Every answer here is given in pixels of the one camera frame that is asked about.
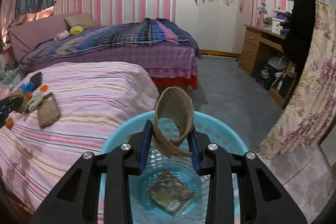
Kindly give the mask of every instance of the yellow plush toy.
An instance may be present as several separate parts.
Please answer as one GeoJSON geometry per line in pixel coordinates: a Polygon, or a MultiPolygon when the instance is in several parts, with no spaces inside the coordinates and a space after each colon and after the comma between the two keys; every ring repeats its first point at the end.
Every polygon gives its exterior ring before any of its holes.
{"type": "Polygon", "coordinates": [[[82,33],[84,30],[81,26],[73,26],[70,31],[69,31],[69,35],[71,37],[73,37],[74,35],[80,34],[82,33]]]}

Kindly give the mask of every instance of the wooden desk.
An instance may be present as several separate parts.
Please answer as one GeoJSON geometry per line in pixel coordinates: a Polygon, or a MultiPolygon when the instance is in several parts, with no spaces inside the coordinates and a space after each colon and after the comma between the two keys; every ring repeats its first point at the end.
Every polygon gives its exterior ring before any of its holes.
{"type": "Polygon", "coordinates": [[[284,36],[244,24],[245,41],[239,59],[239,67],[250,77],[254,77],[258,65],[273,56],[282,56],[284,36]]]}
{"type": "MultiPolygon", "coordinates": [[[[246,26],[246,33],[243,51],[239,59],[239,67],[250,77],[255,77],[260,63],[267,63],[273,56],[280,57],[284,55],[281,45],[285,37],[250,25],[244,26],[246,26]]],[[[290,73],[293,75],[293,83],[285,98],[282,98],[277,90],[280,78],[274,81],[268,92],[268,95],[283,109],[288,104],[296,87],[296,74],[293,71],[290,73]]]]}

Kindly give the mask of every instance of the gray concrete floor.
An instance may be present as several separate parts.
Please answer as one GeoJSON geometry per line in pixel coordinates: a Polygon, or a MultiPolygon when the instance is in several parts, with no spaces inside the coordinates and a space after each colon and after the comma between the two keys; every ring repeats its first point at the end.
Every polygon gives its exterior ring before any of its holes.
{"type": "Polygon", "coordinates": [[[224,122],[258,151],[283,110],[235,59],[203,55],[197,65],[198,90],[189,91],[195,110],[224,122]]]}

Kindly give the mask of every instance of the blue plaid blanket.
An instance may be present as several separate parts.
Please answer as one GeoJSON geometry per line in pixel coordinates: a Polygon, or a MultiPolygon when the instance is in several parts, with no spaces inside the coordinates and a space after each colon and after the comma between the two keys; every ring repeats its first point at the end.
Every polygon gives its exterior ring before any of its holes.
{"type": "Polygon", "coordinates": [[[43,62],[54,57],[78,56],[111,47],[150,47],[160,44],[191,46],[196,56],[200,57],[196,41],[175,23],[168,19],[145,18],[138,23],[93,28],[60,42],[52,39],[42,42],[21,62],[43,62]]]}

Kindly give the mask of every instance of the pink curtain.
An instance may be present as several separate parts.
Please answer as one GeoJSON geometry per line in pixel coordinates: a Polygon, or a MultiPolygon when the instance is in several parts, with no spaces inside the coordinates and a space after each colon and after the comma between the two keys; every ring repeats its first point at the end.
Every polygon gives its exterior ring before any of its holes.
{"type": "Polygon", "coordinates": [[[0,6],[0,31],[2,42],[6,44],[9,40],[8,29],[24,22],[48,17],[53,14],[54,6],[33,14],[16,15],[16,0],[1,0],[0,6]]]}
{"type": "Polygon", "coordinates": [[[16,0],[1,0],[0,6],[0,31],[5,44],[8,36],[8,27],[15,20],[16,0]]]}

